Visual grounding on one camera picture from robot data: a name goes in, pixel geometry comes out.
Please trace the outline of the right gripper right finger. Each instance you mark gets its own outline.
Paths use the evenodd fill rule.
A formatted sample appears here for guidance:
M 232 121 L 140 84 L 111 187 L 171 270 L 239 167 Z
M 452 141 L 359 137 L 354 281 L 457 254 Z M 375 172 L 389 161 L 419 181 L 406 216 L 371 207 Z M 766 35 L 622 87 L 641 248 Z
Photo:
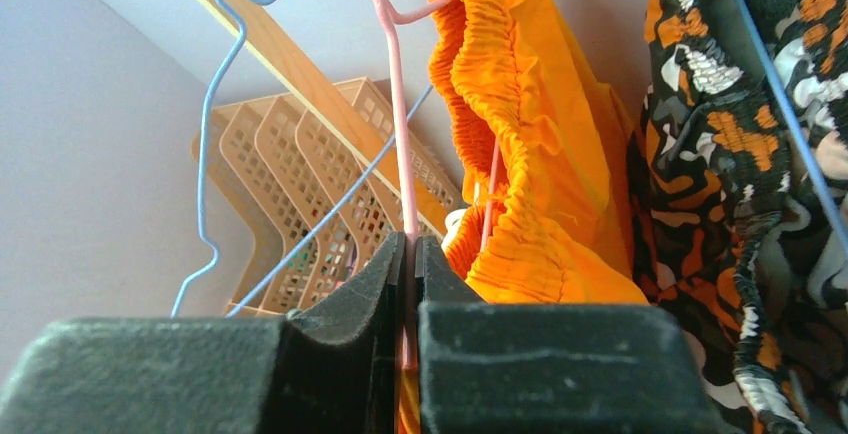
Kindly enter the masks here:
M 427 433 L 716 433 L 682 329 L 639 305 L 488 304 L 419 238 Z

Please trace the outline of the pink wire hanger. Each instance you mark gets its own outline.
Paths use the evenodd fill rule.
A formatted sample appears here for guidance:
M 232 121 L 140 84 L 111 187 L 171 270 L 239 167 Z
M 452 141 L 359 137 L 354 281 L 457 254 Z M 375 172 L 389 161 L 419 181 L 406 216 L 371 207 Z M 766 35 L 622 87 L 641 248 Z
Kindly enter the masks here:
M 401 49 L 396 27 L 398 25 L 417 22 L 456 0 L 432 0 L 423 7 L 407 13 L 397 11 L 390 0 L 371 1 L 386 37 L 389 56 L 390 90 L 393 107 L 400 201 L 403 215 L 403 231 L 406 238 L 406 273 L 403 278 L 405 282 L 405 304 L 402 308 L 401 361 L 404 368 L 411 369 L 418 364 L 415 247 L 419 238 L 419 221 L 415 176 L 409 154 L 410 136 L 407 121 L 407 106 L 403 92 Z

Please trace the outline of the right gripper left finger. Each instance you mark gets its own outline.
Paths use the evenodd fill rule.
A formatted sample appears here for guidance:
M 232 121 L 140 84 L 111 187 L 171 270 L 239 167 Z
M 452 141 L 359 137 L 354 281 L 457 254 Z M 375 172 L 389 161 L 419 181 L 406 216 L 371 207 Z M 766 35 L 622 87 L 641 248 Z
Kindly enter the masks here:
M 5 433 L 391 433 L 405 238 L 293 316 L 46 327 L 1 393 Z

